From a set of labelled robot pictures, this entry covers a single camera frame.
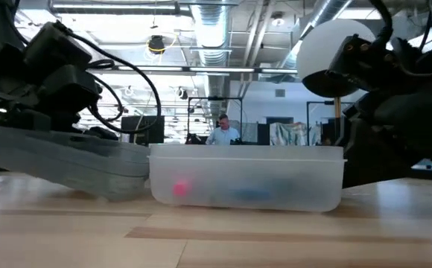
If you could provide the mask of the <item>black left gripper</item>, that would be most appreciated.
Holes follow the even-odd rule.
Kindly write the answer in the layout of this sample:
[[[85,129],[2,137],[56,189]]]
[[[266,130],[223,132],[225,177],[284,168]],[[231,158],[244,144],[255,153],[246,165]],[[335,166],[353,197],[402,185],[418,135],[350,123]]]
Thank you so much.
[[[41,84],[18,89],[7,102],[3,125],[23,130],[72,130],[79,121],[78,113],[96,103],[100,93],[90,73],[73,65],[62,66]],[[103,127],[91,127],[83,134],[118,140],[114,132]]]

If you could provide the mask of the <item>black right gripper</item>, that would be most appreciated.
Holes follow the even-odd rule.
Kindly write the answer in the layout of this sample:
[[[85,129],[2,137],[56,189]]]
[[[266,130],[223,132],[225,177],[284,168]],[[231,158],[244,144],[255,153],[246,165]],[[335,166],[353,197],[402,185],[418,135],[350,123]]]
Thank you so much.
[[[432,121],[432,49],[398,37],[392,46],[370,70],[357,107],[344,110],[346,188],[405,177],[432,180],[432,170],[413,169],[428,156],[390,127]]]

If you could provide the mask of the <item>grey translucent box lid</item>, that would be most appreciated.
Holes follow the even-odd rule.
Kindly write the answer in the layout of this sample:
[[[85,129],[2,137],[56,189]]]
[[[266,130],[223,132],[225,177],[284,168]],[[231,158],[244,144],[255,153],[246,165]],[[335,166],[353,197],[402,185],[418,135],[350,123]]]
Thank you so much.
[[[112,201],[143,191],[149,155],[148,147],[91,135],[0,127],[0,168]]]

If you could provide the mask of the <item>pink highlighter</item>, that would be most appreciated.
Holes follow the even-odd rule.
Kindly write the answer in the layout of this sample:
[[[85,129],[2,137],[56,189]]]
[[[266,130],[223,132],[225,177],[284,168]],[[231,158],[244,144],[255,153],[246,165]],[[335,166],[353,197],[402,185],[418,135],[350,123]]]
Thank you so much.
[[[172,193],[175,197],[187,197],[191,193],[191,183],[186,180],[175,182]]]

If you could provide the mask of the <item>clear plastic supply box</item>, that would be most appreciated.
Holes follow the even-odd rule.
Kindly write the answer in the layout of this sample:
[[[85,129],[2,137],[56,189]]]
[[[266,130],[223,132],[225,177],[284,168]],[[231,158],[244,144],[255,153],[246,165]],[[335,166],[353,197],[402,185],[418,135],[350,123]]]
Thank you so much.
[[[150,146],[150,189],[167,205],[326,212],[341,201],[346,160],[333,146],[189,145]],[[191,183],[175,197],[175,182]],[[232,189],[260,188],[270,200],[235,198]]]

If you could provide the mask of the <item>blue marker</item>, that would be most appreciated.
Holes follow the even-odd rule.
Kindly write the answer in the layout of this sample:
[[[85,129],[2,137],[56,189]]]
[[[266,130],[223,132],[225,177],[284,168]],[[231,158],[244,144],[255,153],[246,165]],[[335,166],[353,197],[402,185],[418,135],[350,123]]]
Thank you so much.
[[[270,200],[273,197],[269,191],[260,188],[235,188],[232,189],[232,195],[247,201]]]

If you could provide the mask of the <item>black computer monitor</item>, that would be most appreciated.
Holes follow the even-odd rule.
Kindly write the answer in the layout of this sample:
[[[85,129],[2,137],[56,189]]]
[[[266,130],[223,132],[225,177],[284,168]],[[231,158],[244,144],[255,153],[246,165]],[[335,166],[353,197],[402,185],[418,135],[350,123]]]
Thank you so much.
[[[131,144],[148,146],[149,144],[161,144],[165,139],[165,117],[155,115],[127,116],[121,120],[123,130],[134,130],[149,127],[137,134],[123,134],[122,141]]]

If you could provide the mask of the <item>patterned tarp cloth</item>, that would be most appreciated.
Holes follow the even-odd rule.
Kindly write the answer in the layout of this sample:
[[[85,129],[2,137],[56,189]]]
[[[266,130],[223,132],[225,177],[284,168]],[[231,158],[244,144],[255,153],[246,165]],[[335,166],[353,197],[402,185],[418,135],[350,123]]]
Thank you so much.
[[[313,146],[321,144],[321,129],[316,124],[297,122],[270,125],[270,145]]]

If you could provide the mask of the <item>person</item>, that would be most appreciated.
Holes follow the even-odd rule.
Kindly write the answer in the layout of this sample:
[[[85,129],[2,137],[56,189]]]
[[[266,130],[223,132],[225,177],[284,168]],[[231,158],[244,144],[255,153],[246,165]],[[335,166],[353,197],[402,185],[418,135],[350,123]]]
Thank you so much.
[[[230,145],[231,141],[240,138],[239,132],[229,125],[226,114],[219,117],[219,126],[214,128],[206,139],[206,145]]]

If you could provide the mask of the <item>white globe table lamp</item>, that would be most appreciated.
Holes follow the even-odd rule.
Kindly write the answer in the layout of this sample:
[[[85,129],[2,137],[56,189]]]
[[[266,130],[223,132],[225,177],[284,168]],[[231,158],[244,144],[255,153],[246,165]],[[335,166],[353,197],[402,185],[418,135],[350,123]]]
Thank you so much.
[[[330,138],[323,137],[323,141],[330,141],[333,145],[338,144],[343,133],[339,102],[358,89],[345,80],[329,77],[326,72],[343,40],[355,34],[369,42],[375,39],[374,33],[367,26],[355,20],[335,19],[324,22],[308,32],[296,56],[296,70],[304,87],[315,95],[334,100],[334,133]]]

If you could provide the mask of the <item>black frame rack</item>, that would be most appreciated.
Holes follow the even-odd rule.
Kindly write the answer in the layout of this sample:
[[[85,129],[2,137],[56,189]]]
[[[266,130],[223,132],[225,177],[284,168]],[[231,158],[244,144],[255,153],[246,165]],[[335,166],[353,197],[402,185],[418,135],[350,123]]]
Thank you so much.
[[[306,110],[306,135],[305,144],[335,145],[340,137],[342,111],[352,102],[342,102],[337,117],[334,101],[308,101]]]
[[[214,102],[214,101],[227,101],[230,103],[231,101],[235,101],[236,104],[239,107],[239,133],[240,135],[243,135],[243,115],[244,115],[244,108],[243,108],[243,98],[241,97],[221,97],[217,95],[209,96],[209,97],[189,97],[188,98],[188,105],[187,105],[187,126],[186,126],[186,140],[185,144],[193,144],[192,139],[193,138],[199,138],[198,134],[191,133],[190,132],[190,115],[194,111],[195,108],[203,108],[203,106],[200,105],[201,101],[206,102]]]

